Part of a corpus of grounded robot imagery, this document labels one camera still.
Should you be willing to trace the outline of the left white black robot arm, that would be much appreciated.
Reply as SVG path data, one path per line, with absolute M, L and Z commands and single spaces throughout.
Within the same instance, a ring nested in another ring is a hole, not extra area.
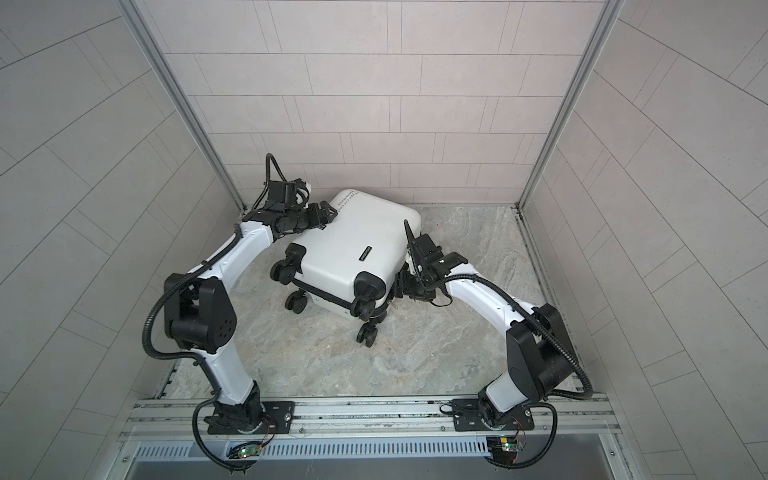
M 245 371 L 234 345 L 237 314 L 228 291 L 276 240 L 322 230 L 338 215 L 328 202 L 313 203 L 311 187 L 288 179 L 276 157 L 265 157 L 263 190 L 234 226 L 230 239 L 188 273 L 167 277 L 142 331 L 145 352 L 158 360 L 190 359 L 205 374 L 212 397 L 199 404 L 211 415 L 192 416 L 211 434 L 286 433 L 294 405 L 264 404 L 257 382 Z

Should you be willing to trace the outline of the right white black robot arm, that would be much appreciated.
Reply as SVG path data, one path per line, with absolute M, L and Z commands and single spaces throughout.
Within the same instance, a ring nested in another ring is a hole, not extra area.
M 425 233 L 404 226 L 406 265 L 396 276 L 395 294 L 434 303 L 438 295 L 460 300 L 500 331 L 506 345 L 506 369 L 484 386 L 472 409 L 453 404 L 458 416 L 478 417 L 491 430 L 514 428 L 516 436 L 492 443 L 489 464 L 520 470 L 542 460 L 554 444 L 559 417 L 549 398 L 589 400 L 593 385 L 581 366 L 560 312 L 551 304 L 521 302 L 482 276 L 462 255 L 444 253 Z M 534 409 L 550 412 L 550 433 L 541 450 L 520 461 L 518 435 L 524 431 L 519 415 Z

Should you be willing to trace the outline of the white black-lined carry-on suitcase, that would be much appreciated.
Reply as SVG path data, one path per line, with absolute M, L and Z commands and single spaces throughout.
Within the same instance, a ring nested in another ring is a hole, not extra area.
M 276 262 L 270 278 L 298 289 L 284 307 L 296 314 L 309 302 L 359 319 L 356 341 L 370 348 L 387 315 L 393 286 L 406 264 L 405 227 L 419 234 L 422 218 L 408 206 L 346 189 L 330 202 L 337 216 L 323 229 L 301 233 Z

